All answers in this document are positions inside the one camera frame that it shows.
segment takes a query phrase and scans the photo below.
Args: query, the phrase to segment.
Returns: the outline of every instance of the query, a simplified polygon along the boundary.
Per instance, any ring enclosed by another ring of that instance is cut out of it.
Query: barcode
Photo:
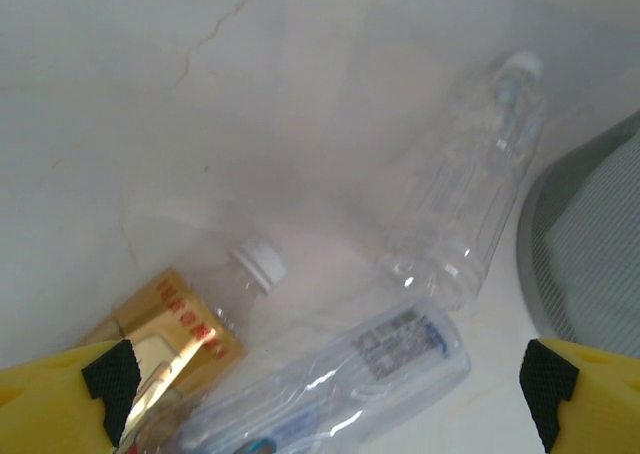
[[[415,309],[361,334],[352,344],[376,381],[433,349],[439,348],[446,355],[446,344],[438,330]]]

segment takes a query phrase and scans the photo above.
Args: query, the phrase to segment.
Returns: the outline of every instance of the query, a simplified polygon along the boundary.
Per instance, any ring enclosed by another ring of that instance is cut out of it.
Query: black rubber pad
[[[529,342],[520,368],[520,386],[545,452],[551,452],[560,432],[558,405],[571,400],[579,372],[540,341]]]
[[[118,447],[141,380],[131,341],[120,341],[85,367],[82,375],[91,398],[104,402],[104,430]]]

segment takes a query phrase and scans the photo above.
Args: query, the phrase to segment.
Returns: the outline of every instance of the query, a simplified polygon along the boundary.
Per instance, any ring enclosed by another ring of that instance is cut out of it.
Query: white bottle cap
[[[504,67],[515,67],[518,69],[522,69],[523,71],[531,74],[535,82],[538,82],[540,80],[540,77],[542,77],[542,59],[540,59],[540,56],[538,56],[535,52],[516,52],[513,56],[507,59],[507,61],[504,63]]]
[[[283,278],[287,269],[273,247],[264,241],[249,239],[231,251],[231,255],[255,277],[265,294]]]

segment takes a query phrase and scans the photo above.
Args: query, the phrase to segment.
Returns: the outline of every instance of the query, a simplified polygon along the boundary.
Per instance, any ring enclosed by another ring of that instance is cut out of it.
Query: white surface
[[[541,55],[544,163],[637,108],[639,19],[637,0],[0,0],[1,365],[68,347],[211,229],[283,246],[296,274],[265,323],[349,304],[327,282],[354,257],[337,200],[428,140],[457,74]],[[511,232],[456,316],[470,380],[365,452],[540,452],[513,262]]]

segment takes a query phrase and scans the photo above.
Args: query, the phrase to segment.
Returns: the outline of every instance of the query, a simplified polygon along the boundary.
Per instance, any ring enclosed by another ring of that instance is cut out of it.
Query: gold packaging
[[[142,381],[117,452],[131,445],[143,417],[161,397],[156,409],[211,388],[246,356],[242,344],[174,269],[139,290],[78,345],[123,337],[133,343]]]

